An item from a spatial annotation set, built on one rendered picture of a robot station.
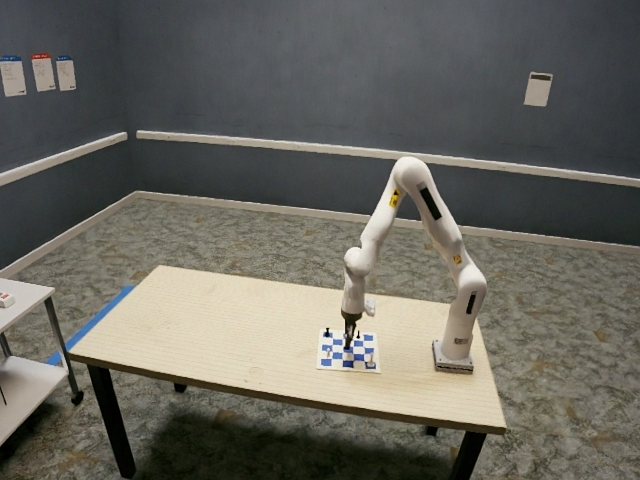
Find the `blue and white chessboard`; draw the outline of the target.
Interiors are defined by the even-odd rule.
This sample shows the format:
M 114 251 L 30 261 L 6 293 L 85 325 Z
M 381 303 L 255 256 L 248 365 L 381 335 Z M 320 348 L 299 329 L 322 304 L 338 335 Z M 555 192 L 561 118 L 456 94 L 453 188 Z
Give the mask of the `blue and white chessboard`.
M 344 349 L 345 331 L 329 330 L 329 337 L 325 337 L 325 333 L 326 329 L 320 329 L 317 370 L 381 373 L 376 333 L 361 332 L 361 338 L 357 339 L 355 332 L 350 350 Z M 331 357 L 325 356 L 328 348 Z M 374 367 L 367 366 L 370 353 L 374 353 Z

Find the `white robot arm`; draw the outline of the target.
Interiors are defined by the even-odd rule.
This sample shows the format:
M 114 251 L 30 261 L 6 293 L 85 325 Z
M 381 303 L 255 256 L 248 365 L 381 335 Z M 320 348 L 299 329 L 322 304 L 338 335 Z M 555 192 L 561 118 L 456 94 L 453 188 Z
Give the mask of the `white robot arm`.
M 397 161 L 385 192 L 361 235 L 362 248 L 347 251 L 341 308 L 350 314 L 365 312 L 369 317 L 375 317 L 375 299 L 365 300 L 364 277 L 374 269 L 381 245 L 407 192 L 418 207 L 424 229 L 445 259 L 458 289 L 457 297 L 450 305 L 440 351 L 451 360 L 468 358 L 487 283 L 468 256 L 460 231 L 441 200 L 429 169 L 416 158 L 403 157 Z

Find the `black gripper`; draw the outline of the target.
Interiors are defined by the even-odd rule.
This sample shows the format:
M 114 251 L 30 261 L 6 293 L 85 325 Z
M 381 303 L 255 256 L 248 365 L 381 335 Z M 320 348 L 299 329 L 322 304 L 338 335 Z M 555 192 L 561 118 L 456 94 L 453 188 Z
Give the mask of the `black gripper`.
M 355 328 L 357 326 L 357 323 L 355 323 L 356 321 L 359 321 L 362 319 L 363 317 L 363 312 L 359 313 L 359 314 L 350 314 L 345 312 L 342 308 L 341 308 L 341 316 L 343 319 L 345 319 L 345 347 L 351 347 L 351 341 L 353 341 L 353 338 L 355 336 Z M 347 320 L 347 321 L 346 321 Z M 355 327 L 354 327 L 355 325 Z M 349 332 L 349 333 L 347 333 Z

